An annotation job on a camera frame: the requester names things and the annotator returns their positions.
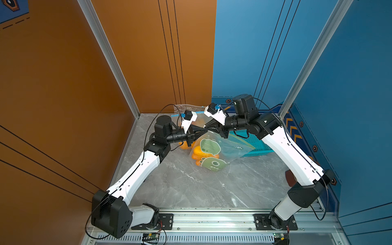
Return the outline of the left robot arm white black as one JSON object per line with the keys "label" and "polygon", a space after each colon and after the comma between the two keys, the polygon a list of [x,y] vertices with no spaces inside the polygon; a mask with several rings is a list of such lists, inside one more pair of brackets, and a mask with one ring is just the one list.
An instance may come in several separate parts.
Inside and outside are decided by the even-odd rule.
{"label": "left robot arm white black", "polygon": [[171,144],[191,146],[207,132],[207,129],[192,124],[197,116],[195,112],[185,111],[181,126],[168,115],[157,116],[155,123],[150,124],[154,132],[145,137],[143,152],[134,165],[106,191],[99,190],[94,194],[87,222],[115,238],[121,238],[130,228],[139,225],[156,228],[159,208],[147,203],[136,207],[129,205],[148,175],[171,151]]}

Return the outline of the blue zipper clear bag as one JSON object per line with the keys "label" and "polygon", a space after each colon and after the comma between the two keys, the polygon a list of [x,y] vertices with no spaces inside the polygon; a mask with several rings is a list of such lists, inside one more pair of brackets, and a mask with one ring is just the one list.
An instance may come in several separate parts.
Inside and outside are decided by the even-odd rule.
{"label": "blue zipper clear bag", "polygon": [[[206,123],[208,123],[210,120],[212,120],[212,117],[208,117],[204,114],[203,111],[196,112],[197,114],[197,120],[192,122],[192,125],[196,125],[198,127],[203,128]],[[179,127],[181,128],[181,119],[179,118],[179,114],[174,114],[170,116],[172,121]]]}

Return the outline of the green printed zip bag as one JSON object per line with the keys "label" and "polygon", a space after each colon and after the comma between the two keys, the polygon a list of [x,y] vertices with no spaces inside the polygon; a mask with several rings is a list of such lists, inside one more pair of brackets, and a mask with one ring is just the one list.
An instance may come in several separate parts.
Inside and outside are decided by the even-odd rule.
{"label": "green printed zip bag", "polygon": [[207,132],[201,136],[194,144],[194,147],[200,146],[205,156],[216,156],[217,158],[207,158],[203,161],[202,166],[210,171],[220,171],[227,167],[230,163],[249,153],[254,148],[246,142],[239,140],[231,135],[228,138],[222,138],[219,134]]}

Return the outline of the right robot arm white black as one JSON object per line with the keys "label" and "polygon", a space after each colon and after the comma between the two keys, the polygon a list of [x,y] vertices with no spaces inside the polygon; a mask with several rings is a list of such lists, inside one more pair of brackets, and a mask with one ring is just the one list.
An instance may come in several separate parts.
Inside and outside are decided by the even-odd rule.
{"label": "right robot arm white black", "polygon": [[234,97],[233,116],[229,116],[221,106],[211,103],[204,110],[205,115],[212,117],[205,128],[223,138],[228,138],[229,132],[246,130],[268,145],[294,174],[296,184],[267,218],[272,229],[285,230],[295,213],[311,207],[322,193],[328,191],[328,184],[335,175],[332,170],[324,170],[304,153],[289,137],[283,121],[276,114],[259,113],[255,100],[248,94]]}

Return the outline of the small yellow mango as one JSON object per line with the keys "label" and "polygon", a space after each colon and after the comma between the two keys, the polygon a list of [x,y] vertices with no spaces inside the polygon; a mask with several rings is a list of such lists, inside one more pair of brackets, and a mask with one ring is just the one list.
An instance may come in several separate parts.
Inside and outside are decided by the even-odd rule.
{"label": "small yellow mango", "polygon": [[201,156],[201,157],[203,157],[203,156],[206,155],[206,153],[204,153],[204,152],[202,151],[202,149],[201,149],[200,146],[194,147],[194,149],[193,149],[193,154],[195,154],[195,155],[197,155],[197,156]]}

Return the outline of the clear zip-top bag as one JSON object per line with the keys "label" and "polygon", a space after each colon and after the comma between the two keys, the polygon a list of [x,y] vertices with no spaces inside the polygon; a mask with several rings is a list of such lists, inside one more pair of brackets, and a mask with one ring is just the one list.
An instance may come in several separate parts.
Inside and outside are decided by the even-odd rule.
{"label": "clear zip-top bag", "polygon": [[174,105],[173,108],[174,108],[175,114],[184,113],[185,110],[194,111],[194,112],[199,112],[199,111],[205,110],[205,106],[195,106],[195,105],[189,105],[189,104],[178,104],[178,105]]}

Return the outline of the orange mango small wrinkled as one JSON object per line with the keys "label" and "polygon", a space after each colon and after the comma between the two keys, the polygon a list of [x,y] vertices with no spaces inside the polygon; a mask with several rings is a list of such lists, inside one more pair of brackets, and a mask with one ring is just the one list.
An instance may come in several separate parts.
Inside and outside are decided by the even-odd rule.
{"label": "orange mango small wrinkled", "polygon": [[199,156],[199,155],[196,155],[196,154],[192,154],[192,159],[195,160],[195,164],[197,166],[202,166],[203,161],[206,160],[207,158],[217,158],[217,159],[219,159],[219,155],[216,155],[216,156],[205,156],[204,157],[204,156]]}

